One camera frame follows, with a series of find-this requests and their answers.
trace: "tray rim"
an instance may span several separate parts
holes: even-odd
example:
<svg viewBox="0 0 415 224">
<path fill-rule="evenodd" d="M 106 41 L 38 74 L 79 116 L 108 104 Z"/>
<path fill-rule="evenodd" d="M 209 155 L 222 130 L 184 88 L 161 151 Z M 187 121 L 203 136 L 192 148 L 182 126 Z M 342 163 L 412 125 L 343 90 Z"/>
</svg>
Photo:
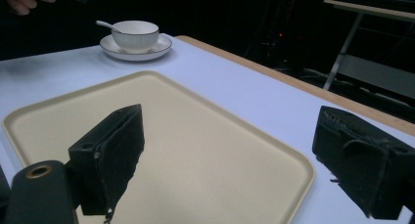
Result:
<svg viewBox="0 0 415 224">
<path fill-rule="evenodd" d="M 209 108 L 216 108 L 218 111 L 220 111 L 222 116 L 226 116 L 228 118 L 230 118 L 230 120 L 232 121 L 239 121 L 238 123 L 243 123 L 246 127 L 249 127 L 251 129 L 254 129 L 257 133 L 262 134 L 263 136 L 267 137 L 268 139 L 274 140 L 278 143 L 281 143 L 285 146 L 284 151 L 288 151 L 288 153 L 290 154 L 291 157 L 295 157 L 297 161 L 299 161 L 304 167 L 307 168 L 308 170 L 308 178 L 306 179 L 306 183 L 303 184 L 303 188 L 301 189 L 301 193 L 299 193 L 299 198 L 298 201 L 296 202 L 296 205 L 293 206 L 293 211 L 290 213 L 290 215 L 287 215 L 288 217 L 288 223 L 292 222 L 294 216 L 297 214 L 302 202 L 304 201 L 305 197 L 307 196 L 311 186 L 314 184 L 315 181 L 315 177 L 316 177 L 316 169 L 313 165 L 313 163 L 311 162 L 311 160 L 306 157 L 302 152 L 300 152 L 299 150 L 295 149 L 294 147 L 292 147 L 291 145 L 285 143 L 284 141 L 270 135 L 269 133 L 255 127 L 253 124 L 247 122 L 246 120 L 238 117 L 236 114 L 226 110 L 225 108 L 217 105 L 216 103 L 204 98 L 203 96 L 199 95 L 198 93 L 192 91 L 189 88 L 186 88 L 185 86 L 181 85 L 180 83 L 168 78 L 167 76 L 157 72 L 157 71 L 153 71 L 153 70 L 142 70 L 142 71 L 138 71 L 138 72 L 134 72 L 131 74 L 127 74 L 126 76 L 122 76 L 122 77 L 118 77 L 112 80 L 108 80 L 96 85 L 92 85 L 86 88 L 82 88 L 79 90 L 75 90 L 72 92 L 68 92 L 67 94 L 63 94 L 60 96 L 56 96 L 56 97 L 52 97 L 49 99 L 45 99 L 42 101 L 39 101 L 37 103 L 33 103 L 21 108 L 18 108 L 12 112 L 10 112 L 9 114 L 7 114 L 3 120 L 2 120 L 2 127 L 8 137 L 8 140 L 10 142 L 10 144 L 13 147 L 14 153 L 17 155 L 17 157 L 19 158 L 20 164 L 25 167 L 29 165 L 28 159 L 24 156 L 22 149 L 20 149 L 19 145 L 17 145 L 17 139 L 14 137 L 13 133 L 11 132 L 12 130 L 9 129 L 9 127 L 7 126 L 8 123 L 13 123 L 13 120 L 15 120 L 15 117 L 19 117 L 19 115 L 21 113 L 27 113 L 27 112 L 31 112 L 33 110 L 37 110 L 37 109 L 42 109 L 43 107 L 48 107 L 50 105 L 56 104 L 61 102 L 62 100 L 66 100 L 66 99 L 72 99 L 72 98 L 76 98 L 78 96 L 82 96 L 83 94 L 87 94 L 90 92 L 93 92 L 95 90 L 100 90 L 102 88 L 106 88 L 109 86 L 112 86 L 115 83 L 119 83 L 122 81 L 128 81 L 134 78 L 139 78 L 142 75 L 150 75 L 152 77 L 155 77 L 157 79 L 160 79 L 161 81 L 163 81 L 164 83 L 167 83 L 168 85 L 172 85 L 174 88 L 178 89 L 178 91 L 180 92 L 185 92 L 186 95 L 190 95 L 191 98 L 196 98 L 196 101 L 198 102 L 202 102 L 204 105 L 207 105 Z"/>
</svg>

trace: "white bowl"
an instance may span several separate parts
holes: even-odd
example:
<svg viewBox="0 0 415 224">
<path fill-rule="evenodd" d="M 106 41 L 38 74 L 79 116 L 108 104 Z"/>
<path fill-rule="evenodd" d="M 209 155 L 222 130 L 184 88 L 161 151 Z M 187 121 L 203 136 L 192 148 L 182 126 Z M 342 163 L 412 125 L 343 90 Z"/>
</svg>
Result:
<svg viewBox="0 0 415 224">
<path fill-rule="evenodd" d="M 112 29 L 115 44 L 127 51 L 145 52 L 159 39 L 159 27 L 151 22 L 124 21 L 115 23 L 114 27 L 121 31 Z"/>
</svg>

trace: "spoon handle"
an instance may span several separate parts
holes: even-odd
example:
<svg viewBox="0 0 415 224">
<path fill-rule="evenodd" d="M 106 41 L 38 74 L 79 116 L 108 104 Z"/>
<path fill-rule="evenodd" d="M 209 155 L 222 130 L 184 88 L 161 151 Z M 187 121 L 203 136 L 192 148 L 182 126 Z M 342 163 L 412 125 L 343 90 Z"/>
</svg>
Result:
<svg viewBox="0 0 415 224">
<path fill-rule="evenodd" d="M 113 25 L 111 25 L 111 24 L 109 24 L 109 23 L 107 23 L 107 22 L 95 21 L 95 23 L 96 23 L 97 25 L 106 26 L 106 27 L 108 27 L 108 28 L 110 28 L 110 29 L 112 29 L 112 30 L 115 30 L 115 31 L 117 31 L 117 32 L 121 32 L 120 30 L 116 29 Z"/>
</svg>

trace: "plastic tray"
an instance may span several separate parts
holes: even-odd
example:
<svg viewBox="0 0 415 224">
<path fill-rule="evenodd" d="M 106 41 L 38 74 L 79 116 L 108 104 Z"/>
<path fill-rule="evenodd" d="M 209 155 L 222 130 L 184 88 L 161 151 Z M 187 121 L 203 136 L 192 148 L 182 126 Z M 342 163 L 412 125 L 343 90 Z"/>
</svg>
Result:
<svg viewBox="0 0 415 224">
<path fill-rule="evenodd" d="M 289 223 L 313 179 L 299 152 L 152 71 L 25 107 L 3 126 L 23 164 L 69 160 L 110 112 L 141 104 L 146 146 L 112 223 Z M 79 223 L 102 223 L 83 216 Z"/>
</svg>

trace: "table edge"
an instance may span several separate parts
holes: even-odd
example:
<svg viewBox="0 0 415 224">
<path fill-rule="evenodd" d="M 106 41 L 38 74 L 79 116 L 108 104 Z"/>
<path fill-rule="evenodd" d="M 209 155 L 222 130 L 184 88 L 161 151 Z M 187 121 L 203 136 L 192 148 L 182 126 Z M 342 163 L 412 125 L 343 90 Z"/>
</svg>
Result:
<svg viewBox="0 0 415 224">
<path fill-rule="evenodd" d="M 361 115 L 364 115 L 366 117 L 369 117 L 371 119 L 374 119 L 376 121 L 379 121 L 389 127 L 395 128 L 397 130 L 400 130 L 402 132 L 405 132 L 407 134 L 410 134 L 412 136 L 415 136 L 415 124 L 410 123 L 408 121 L 405 121 L 403 119 L 397 118 L 395 116 L 392 116 L 390 114 L 380 112 L 378 110 L 372 109 L 370 107 L 367 107 L 365 105 L 359 104 L 353 100 L 347 99 L 345 97 L 342 97 L 340 95 L 334 94 L 332 92 L 329 92 L 327 90 L 318 88 L 316 86 L 313 86 L 311 84 L 308 84 L 306 82 L 300 81 L 298 79 L 295 79 L 287 74 L 278 72 L 276 70 L 273 70 L 269 67 L 262 66 L 260 64 L 257 64 L 255 62 L 249 61 L 247 59 L 244 59 L 242 57 L 239 57 L 237 55 L 234 55 L 232 53 L 229 53 L 227 51 L 224 51 L 222 49 L 219 49 L 217 47 L 214 47 L 212 45 L 209 45 L 205 42 L 202 42 L 200 40 L 197 40 L 195 38 L 192 38 L 190 36 L 186 35 L 178 35 L 175 36 L 177 39 L 184 41 L 190 45 L 196 46 L 200 49 L 206 50 L 208 52 L 213 53 L 214 55 L 220 56 L 226 60 L 232 61 L 234 63 L 237 63 L 239 65 L 242 65 L 244 67 L 250 68 L 252 70 L 255 70 L 259 73 L 262 73 L 264 75 L 267 75 L 271 78 L 274 78 L 276 80 L 282 81 L 288 85 L 291 85 L 295 88 L 298 88 L 304 92 L 307 92 L 309 94 L 312 94 L 316 97 L 319 97 L 321 99 L 324 99 L 326 101 L 329 101 L 333 104 L 336 104 L 340 107 L 343 107 L 349 111 L 359 113 Z"/>
</svg>

